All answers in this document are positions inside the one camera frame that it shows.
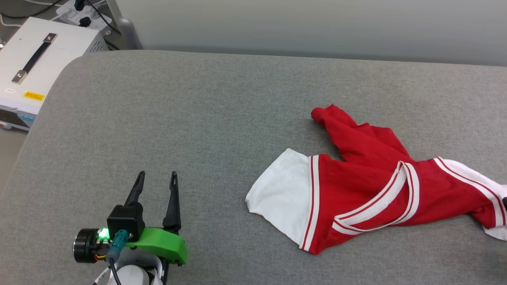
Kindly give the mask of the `white power supply box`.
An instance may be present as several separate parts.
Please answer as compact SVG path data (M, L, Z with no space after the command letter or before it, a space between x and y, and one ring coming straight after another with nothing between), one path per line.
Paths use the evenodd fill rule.
M21 84L12 83L49 33L57 34L56 40ZM98 30L28 18L0 49L0 128L29 131L63 69L78 57L101 51L108 47ZM26 91L45 95L44 101L25 98Z

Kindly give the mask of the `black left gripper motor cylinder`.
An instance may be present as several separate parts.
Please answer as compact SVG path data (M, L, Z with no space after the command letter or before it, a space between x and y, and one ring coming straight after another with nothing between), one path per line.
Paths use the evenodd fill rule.
M82 264L97 262L95 255L98 252L98 228L83 228L76 235L73 243L74 260Z

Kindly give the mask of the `white power strip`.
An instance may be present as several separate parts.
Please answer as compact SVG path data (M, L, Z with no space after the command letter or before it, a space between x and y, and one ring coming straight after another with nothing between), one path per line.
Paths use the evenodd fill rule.
M67 24L98 30L107 36L112 32L112 19L98 11L106 4L106 0L68 0L56 13L58 19Z

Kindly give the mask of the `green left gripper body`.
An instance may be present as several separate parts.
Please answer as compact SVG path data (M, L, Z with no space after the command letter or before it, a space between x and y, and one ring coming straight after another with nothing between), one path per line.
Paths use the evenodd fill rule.
M129 241L126 246L164 258L171 264L184 265L188 261L183 238L161 228L145 228L138 241Z

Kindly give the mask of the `white partition post grey foot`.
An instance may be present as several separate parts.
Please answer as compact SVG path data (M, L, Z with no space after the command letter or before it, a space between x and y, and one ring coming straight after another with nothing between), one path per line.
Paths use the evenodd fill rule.
M125 40L126 47L128 50L143 50L141 41L138 38L134 24L127 18L125 18L119 8L119 0L106 0L109 10L112 13L112 18L116 22L116 25Z

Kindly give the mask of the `red and white shirt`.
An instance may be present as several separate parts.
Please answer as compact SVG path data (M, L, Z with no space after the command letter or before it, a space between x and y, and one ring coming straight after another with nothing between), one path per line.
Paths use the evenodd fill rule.
M454 160L413 160L390 128L357 124L335 105L315 108L341 160L286 149L246 195L299 249L318 255L357 235L471 215L507 241L507 185Z

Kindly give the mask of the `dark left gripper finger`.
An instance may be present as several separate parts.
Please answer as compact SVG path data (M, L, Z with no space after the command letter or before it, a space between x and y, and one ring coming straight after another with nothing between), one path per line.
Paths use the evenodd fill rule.
M145 181L145 172L140 171L125 201L124 206L132 206L138 203L138 198L143 191L144 181Z
M170 181L170 201L166 215L163 218L163 229L172 234L179 235L181 229L181 213L179 200L179 182L176 171L172 172Z

